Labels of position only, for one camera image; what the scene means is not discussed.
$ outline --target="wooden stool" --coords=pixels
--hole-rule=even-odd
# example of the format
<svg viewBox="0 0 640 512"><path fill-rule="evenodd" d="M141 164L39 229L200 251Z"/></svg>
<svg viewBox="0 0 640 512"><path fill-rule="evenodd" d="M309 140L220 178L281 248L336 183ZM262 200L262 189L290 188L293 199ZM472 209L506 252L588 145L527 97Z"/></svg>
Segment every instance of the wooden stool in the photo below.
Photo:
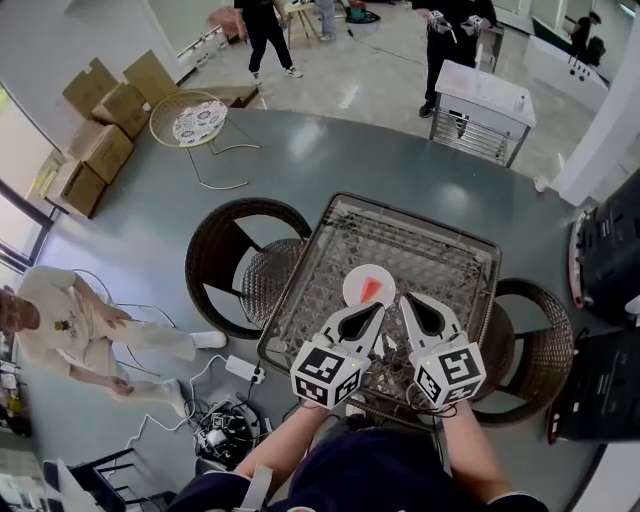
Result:
<svg viewBox="0 0 640 512"><path fill-rule="evenodd" d="M315 4L313 2L310 2L308 4L302 4L300 2L293 4L289 2L287 5L284 6L284 12L287 14L287 31L289 32L287 34L287 46L289 48L291 48L291 22L293 21L293 18L296 13L298 13L298 16L300 18L300 23L302 24L302 28L304 29L305 35L307 36L307 41L309 42L309 46L311 46L311 38L309 37L309 32L307 32L307 25L304 22L305 19L307 20L309 27L311 27L311 31L313 32L313 35L316 36L316 39L320 40L320 38L318 37L318 33L316 32L316 29L313 26L313 23L311 23L311 20L309 19L309 15L307 14L308 11L313 11L314 7L315 7Z"/></svg>

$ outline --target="white t-shirt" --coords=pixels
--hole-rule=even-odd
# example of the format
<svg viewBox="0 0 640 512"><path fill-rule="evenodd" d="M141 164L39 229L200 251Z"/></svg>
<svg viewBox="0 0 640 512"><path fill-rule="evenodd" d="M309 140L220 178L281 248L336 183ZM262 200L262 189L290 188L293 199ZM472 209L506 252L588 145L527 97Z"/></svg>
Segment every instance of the white t-shirt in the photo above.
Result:
<svg viewBox="0 0 640 512"><path fill-rule="evenodd" d="M16 334L20 347L31 362L65 376L71 365L59 351L83 361L92 331L91 314L86 311L90 305L73 288L75 281L71 270L34 267L25 272L16 293L40 313L37 329Z"/></svg>

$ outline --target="white cart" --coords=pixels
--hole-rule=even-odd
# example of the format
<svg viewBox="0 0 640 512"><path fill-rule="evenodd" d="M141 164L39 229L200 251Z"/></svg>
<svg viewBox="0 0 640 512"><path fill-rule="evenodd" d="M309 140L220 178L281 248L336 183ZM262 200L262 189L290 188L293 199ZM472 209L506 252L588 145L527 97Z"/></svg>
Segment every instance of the white cart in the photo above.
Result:
<svg viewBox="0 0 640 512"><path fill-rule="evenodd" d="M529 91L445 61L436 92L429 139L511 167L536 125Z"/></svg>

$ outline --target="white shoe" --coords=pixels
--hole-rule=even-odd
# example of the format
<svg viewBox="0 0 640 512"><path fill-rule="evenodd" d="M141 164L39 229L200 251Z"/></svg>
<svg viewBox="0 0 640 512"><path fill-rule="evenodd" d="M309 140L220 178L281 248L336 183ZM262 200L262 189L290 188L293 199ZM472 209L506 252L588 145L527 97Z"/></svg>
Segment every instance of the white shoe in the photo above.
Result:
<svg viewBox="0 0 640 512"><path fill-rule="evenodd" d="M253 85L260 85L262 83L262 80L260 80L260 73L258 73L257 71L255 73L249 71L249 74L251 75L251 83Z"/></svg>
<svg viewBox="0 0 640 512"><path fill-rule="evenodd" d="M227 336L220 331L191 333L196 348L222 348L227 344Z"/></svg>
<svg viewBox="0 0 640 512"><path fill-rule="evenodd" d="M300 78L302 76L302 73L293 66L291 66L289 69L285 69L284 72L291 78Z"/></svg>
<svg viewBox="0 0 640 512"><path fill-rule="evenodd" d="M363 404L367 403L364 399L364 396L362 396L360 393L354 393L349 398L351 398L352 400L357 400L358 402L362 402ZM347 406L344 408L344 414L347 417L353 416L354 414L362 414L363 416L367 415L364 409L360 409L360 407L356 407L355 405L351 404L347 404Z"/></svg>
<svg viewBox="0 0 640 512"><path fill-rule="evenodd" d="M169 403L172 405L173 410L176 411L176 414L180 416L183 420L187 417L186 411L186 401L182 396L182 391L180 390L180 383L176 379L165 380L162 385L167 390L169 395Z"/></svg>

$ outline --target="tiled floor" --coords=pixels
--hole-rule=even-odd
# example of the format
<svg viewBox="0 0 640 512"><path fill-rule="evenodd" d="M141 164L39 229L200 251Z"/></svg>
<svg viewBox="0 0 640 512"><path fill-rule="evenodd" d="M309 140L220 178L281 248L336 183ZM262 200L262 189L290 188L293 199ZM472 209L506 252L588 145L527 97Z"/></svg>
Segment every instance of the tiled floor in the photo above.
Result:
<svg viewBox="0 0 640 512"><path fill-rule="evenodd" d="M430 121L418 117L427 76L424 22L402 3L374 3L369 9L382 17L380 22L349 25L352 39L344 20L337 20L338 39L328 44L308 43L294 21L291 53L305 76L286 76L269 47L261 69L261 97L254 106L337 117L427 137ZM538 121L513 168L530 177L552 179L559 170L558 154L565 160L571 155L594 114L527 74L526 45L527 36L506 29L496 69L498 76L531 91ZM186 86L247 85L250 52L251 47L241 43L224 48Z"/></svg>

